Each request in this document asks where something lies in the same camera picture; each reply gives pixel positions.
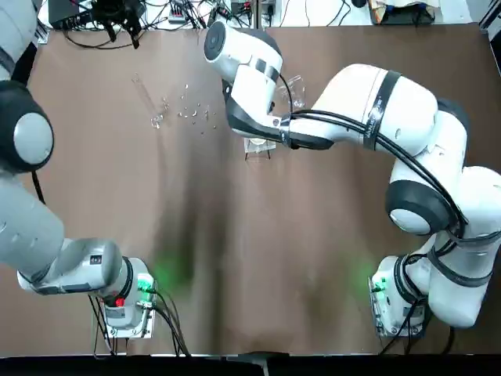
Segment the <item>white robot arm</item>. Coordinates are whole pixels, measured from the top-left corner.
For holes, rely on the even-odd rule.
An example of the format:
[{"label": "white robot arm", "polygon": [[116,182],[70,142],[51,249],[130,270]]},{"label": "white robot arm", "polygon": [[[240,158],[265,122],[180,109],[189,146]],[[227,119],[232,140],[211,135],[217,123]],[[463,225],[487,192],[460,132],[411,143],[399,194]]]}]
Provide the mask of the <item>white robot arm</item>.
[{"label": "white robot arm", "polygon": [[18,271],[20,286],[42,295],[90,293],[102,299],[117,330],[144,327],[153,278],[143,261],[122,257],[110,240],[70,240],[64,226],[18,180],[52,155],[47,115],[21,84],[10,81],[31,42],[37,13],[31,0],[0,0],[0,262]]},{"label": "white robot arm", "polygon": [[222,76],[236,133],[293,149],[348,141],[398,157],[387,213],[402,230],[431,237],[414,254],[385,258],[369,279],[380,335],[407,335],[407,320],[419,334],[426,301],[447,324],[474,325],[501,243],[501,176],[463,168],[468,120],[462,110],[396,72],[355,64],[330,81],[312,110],[276,117],[269,113],[283,60],[269,35],[216,22],[204,52]]}]

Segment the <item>green light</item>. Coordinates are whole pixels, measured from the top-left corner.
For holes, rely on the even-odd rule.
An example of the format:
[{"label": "green light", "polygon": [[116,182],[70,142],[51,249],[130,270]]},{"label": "green light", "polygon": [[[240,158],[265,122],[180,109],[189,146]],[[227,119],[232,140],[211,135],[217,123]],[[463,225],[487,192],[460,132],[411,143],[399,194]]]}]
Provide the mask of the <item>green light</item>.
[{"label": "green light", "polygon": [[[138,274],[138,290],[153,290],[153,277],[148,273]],[[143,292],[141,296],[141,302],[151,302],[152,294],[149,292]]]}]

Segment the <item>brown tablecloth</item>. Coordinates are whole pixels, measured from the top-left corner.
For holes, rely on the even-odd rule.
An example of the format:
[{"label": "brown tablecloth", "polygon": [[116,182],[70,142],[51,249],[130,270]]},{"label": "brown tablecloth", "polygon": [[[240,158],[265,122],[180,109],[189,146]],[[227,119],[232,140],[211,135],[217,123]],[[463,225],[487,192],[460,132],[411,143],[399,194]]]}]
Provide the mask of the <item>brown tablecloth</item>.
[{"label": "brown tablecloth", "polygon": [[[476,25],[269,33],[283,52],[285,76],[305,80],[309,106],[351,63],[400,71],[459,102],[471,119],[467,163],[501,171],[501,82]],[[88,44],[106,39],[73,36]],[[125,255],[145,259],[178,302],[192,353],[376,353],[367,277],[385,255],[424,242],[402,233],[384,211],[393,158],[340,144],[326,152],[278,146],[271,160],[246,162],[203,43],[203,32],[158,31],[136,51],[96,51],[51,35],[30,82],[56,134],[52,160],[39,173],[48,206],[67,237],[114,239]],[[136,72],[154,102],[168,98],[170,113],[158,130],[132,84]],[[453,351],[501,351],[499,282],[496,274],[477,325],[459,332]],[[85,296],[41,297],[16,285],[2,266],[0,295],[9,306],[0,353],[92,351]],[[433,320],[415,351],[440,351],[447,333]],[[171,353],[160,320],[153,335],[129,350]]]}]

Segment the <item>small transparent object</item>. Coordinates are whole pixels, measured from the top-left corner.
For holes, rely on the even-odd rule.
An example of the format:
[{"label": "small transparent object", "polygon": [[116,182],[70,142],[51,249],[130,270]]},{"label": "small transparent object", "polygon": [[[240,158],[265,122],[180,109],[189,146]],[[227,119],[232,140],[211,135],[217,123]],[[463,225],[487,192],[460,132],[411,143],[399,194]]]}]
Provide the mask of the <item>small transparent object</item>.
[{"label": "small transparent object", "polygon": [[153,101],[151,100],[151,96],[148,93],[145,85],[142,83],[142,79],[139,74],[135,73],[132,77],[132,83],[134,84],[135,90],[137,91],[139,98],[141,98],[142,103],[145,105],[146,110],[151,119],[151,126],[158,129],[160,127],[160,123],[164,120],[164,116],[168,111],[168,102],[166,98],[162,98],[161,110],[157,110]]},{"label": "small transparent object", "polygon": [[271,158],[270,150],[276,149],[276,142],[267,139],[248,139],[243,138],[243,148],[245,150],[245,160],[249,158],[249,154],[260,154],[266,152],[268,159]]},{"label": "small transparent object", "polygon": [[[300,110],[306,107],[306,94],[305,94],[305,82],[300,75],[292,77],[287,81],[289,85],[290,94],[292,96],[292,108],[293,110]],[[287,105],[289,108],[289,94],[287,93],[287,89],[284,84],[278,87],[278,92],[280,99]]]}]

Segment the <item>electronic equipment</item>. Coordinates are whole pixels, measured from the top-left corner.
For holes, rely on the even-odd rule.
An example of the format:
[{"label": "electronic equipment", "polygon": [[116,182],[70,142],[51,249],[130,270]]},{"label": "electronic equipment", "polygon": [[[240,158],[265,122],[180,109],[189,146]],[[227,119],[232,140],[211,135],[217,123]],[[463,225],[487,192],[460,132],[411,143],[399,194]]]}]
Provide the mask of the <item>electronic equipment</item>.
[{"label": "electronic equipment", "polygon": [[48,0],[49,23],[54,30],[72,30],[92,22],[89,0],[76,0],[81,7],[69,0]]}]

